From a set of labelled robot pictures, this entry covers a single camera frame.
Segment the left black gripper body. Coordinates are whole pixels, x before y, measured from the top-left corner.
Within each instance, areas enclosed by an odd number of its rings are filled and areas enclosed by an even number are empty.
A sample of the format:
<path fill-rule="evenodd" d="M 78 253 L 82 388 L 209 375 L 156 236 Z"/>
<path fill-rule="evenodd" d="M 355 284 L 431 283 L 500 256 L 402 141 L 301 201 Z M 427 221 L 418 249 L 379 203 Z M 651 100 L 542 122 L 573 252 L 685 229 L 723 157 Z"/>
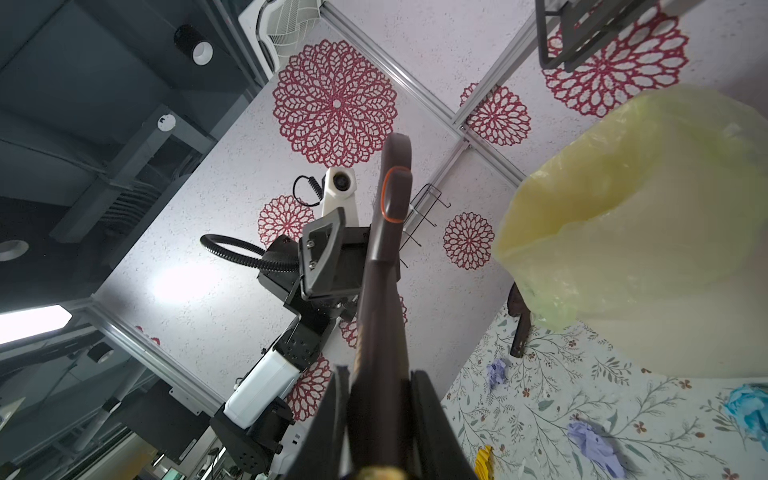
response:
<path fill-rule="evenodd" d="M 332 322 L 355 318 L 369 336 L 399 336 L 400 240 L 401 211 L 389 206 L 369 227 L 353 227 L 339 207 L 298 241 L 278 238 L 258 280 L 294 315 L 285 334 L 325 336 Z"/>

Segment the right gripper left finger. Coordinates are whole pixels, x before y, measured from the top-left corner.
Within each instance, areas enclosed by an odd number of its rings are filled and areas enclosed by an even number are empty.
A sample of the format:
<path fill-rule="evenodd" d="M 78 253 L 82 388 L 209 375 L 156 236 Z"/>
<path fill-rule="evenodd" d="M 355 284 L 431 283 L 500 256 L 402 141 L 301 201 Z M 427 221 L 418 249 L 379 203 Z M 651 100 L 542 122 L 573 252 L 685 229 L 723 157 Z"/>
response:
<path fill-rule="evenodd" d="M 334 369 L 320 407 L 305 437 L 287 480 L 342 479 L 342 453 L 347 428 L 350 373 L 346 366 Z"/>

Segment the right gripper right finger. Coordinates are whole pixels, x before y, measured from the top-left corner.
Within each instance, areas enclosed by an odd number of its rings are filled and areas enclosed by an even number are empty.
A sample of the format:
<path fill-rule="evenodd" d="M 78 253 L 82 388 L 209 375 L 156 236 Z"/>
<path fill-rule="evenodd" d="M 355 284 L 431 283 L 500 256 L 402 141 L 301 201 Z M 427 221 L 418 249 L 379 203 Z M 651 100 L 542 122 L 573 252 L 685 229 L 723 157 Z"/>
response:
<path fill-rule="evenodd" d="M 419 479 L 476 479 L 425 371 L 410 378 L 412 425 Z"/>

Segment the bin with yellow-green bag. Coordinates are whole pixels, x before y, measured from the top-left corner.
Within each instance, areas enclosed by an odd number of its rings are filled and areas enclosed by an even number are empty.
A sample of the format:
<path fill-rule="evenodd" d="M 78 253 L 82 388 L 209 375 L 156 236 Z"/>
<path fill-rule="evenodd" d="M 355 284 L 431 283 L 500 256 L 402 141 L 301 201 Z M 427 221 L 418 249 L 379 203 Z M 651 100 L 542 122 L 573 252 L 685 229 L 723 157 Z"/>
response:
<path fill-rule="evenodd" d="M 659 374 L 762 378 L 767 121 L 703 87 L 642 93 L 521 184 L 492 255 L 547 328 Z"/>

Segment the dark brown plastic dustpan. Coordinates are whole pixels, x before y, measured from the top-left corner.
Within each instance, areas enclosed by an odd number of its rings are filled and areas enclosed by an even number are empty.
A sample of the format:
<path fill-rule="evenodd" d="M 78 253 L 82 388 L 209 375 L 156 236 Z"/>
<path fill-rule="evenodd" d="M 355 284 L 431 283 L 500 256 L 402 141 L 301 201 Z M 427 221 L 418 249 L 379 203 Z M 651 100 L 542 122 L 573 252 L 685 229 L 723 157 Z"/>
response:
<path fill-rule="evenodd" d="M 527 307 L 516 283 L 513 284 L 507 299 L 508 314 L 518 319 L 514 338 L 510 347 L 510 355 L 514 358 L 522 358 L 526 342 L 530 336 L 532 326 L 531 311 Z"/>

